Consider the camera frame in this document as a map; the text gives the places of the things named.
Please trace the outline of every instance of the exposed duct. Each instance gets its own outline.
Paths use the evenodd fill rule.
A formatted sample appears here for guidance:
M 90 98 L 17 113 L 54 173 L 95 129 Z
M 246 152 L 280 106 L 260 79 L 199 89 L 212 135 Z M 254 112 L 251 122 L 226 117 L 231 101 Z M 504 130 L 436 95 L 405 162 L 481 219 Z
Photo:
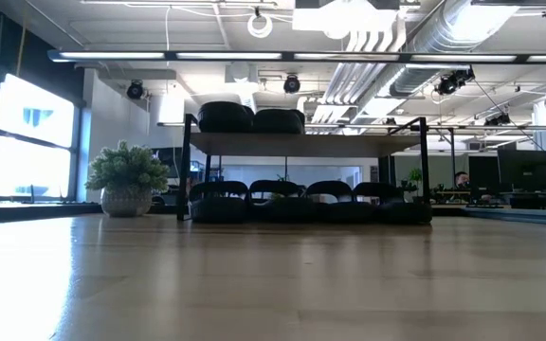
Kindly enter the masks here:
M 496 33 L 518 9 L 508 6 L 471 6 L 471 0 L 447 0 L 407 44 L 405 52 L 470 52 Z M 440 71 L 408 69 L 403 64 L 387 65 L 359 106 L 374 115 L 370 111 L 375 110 L 376 106 L 368 105 L 370 101 L 381 100 L 377 99 L 380 97 L 407 98 L 437 77 Z

